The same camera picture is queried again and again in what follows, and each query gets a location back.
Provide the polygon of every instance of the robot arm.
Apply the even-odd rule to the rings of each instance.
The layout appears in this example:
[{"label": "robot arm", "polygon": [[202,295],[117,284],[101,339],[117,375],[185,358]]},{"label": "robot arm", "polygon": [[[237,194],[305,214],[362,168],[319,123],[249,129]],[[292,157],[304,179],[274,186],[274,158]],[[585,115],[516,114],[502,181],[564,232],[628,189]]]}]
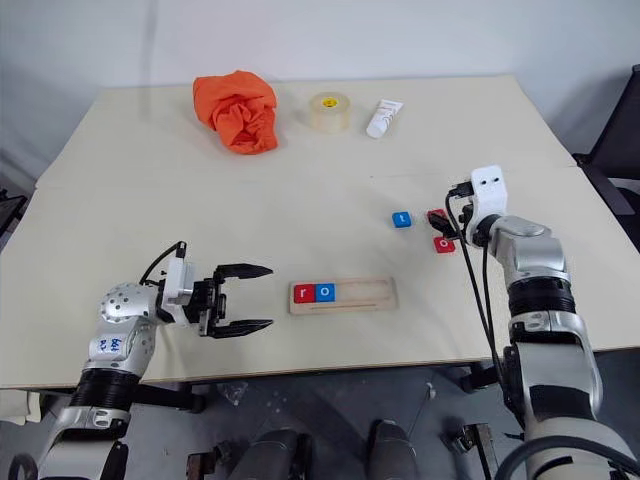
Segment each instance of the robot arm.
[{"label": "robot arm", "polygon": [[[506,187],[497,166],[475,170],[450,196],[471,197],[463,207],[462,231],[453,219],[461,241],[486,248],[504,270],[511,344],[496,368],[504,378],[505,404],[525,430],[524,448],[550,445],[530,450],[528,478],[631,478],[624,473],[626,464],[577,448],[586,440],[633,458],[622,438],[596,420],[602,380],[585,324],[576,314],[560,242],[547,227],[506,214]],[[553,448],[551,437],[565,448]],[[503,467],[496,478],[503,478],[510,465]]]},{"label": "robot arm", "polygon": [[[173,252],[164,280],[148,275]],[[248,335],[272,320],[239,320],[220,326],[225,317],[226,278],[255,278],[272,273],[265,267],[221,265],[210,278],[194,282],[193,266],[184,261],[186,244],[165,251],[140,279],[112,288],[99,305],[95,337],[70,404],[63,409],[39,462],[39,477],[122,480],[128,449],[126,434],[136,387],[155,349],[156,330],[167,323],[198,324],[198,335],[228,338]]]}]

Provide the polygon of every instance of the orange cloth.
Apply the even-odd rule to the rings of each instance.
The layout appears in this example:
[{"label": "orange cloth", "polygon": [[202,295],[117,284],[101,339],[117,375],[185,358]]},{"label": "orange cloth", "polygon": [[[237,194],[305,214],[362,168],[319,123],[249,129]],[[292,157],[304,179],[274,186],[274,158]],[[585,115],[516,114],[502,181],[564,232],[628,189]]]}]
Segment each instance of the orange cloth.
[{"label": "orange cloth", "polygon": [[251,155],[278,146],[273,130],[276,95],[253,73],[237,70],[222,77],[196,78],[193,105],[198,119],[236,153]]}]

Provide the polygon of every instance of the blue letter block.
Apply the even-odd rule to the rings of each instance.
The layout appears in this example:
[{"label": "blue letter block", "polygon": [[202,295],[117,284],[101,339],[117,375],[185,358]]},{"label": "blue letter block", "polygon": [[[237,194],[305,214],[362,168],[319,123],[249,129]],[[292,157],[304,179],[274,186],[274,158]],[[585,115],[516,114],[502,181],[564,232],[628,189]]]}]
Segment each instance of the blue letter block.
[{"label": "blue letter block", "polygon": [[393,224],[396,228],[406,228],[411,226],[411,215],[409,212],[396,212],[392,216]]},{"label": "blue letter block", "polygon": [[318,283],[316,285],[316,302],[335,302],[336,284]]}]

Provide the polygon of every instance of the wall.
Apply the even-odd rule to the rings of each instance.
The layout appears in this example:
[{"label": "wall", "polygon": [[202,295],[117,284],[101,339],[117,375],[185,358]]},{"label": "wall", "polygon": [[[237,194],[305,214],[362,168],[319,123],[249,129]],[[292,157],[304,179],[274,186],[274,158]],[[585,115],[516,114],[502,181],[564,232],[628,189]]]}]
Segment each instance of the wall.
[{"label": "wall", "polygon": [[636,0],[1,0],[0,181],[31,190],[99,87],[513,72],[588,151],[640,63]]}]

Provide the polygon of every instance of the tape roll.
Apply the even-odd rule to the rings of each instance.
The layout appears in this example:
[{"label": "tape roll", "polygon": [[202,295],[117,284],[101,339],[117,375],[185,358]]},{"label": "tape roll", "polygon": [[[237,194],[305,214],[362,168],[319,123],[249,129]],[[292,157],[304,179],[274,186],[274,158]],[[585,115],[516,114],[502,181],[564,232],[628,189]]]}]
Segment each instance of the tape roll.
[{"label": "tape roll", "polygon": [[349,126],[349,97],[338,92],[322,92],[309,101],[311,126],[325,133],[337,133]]}]

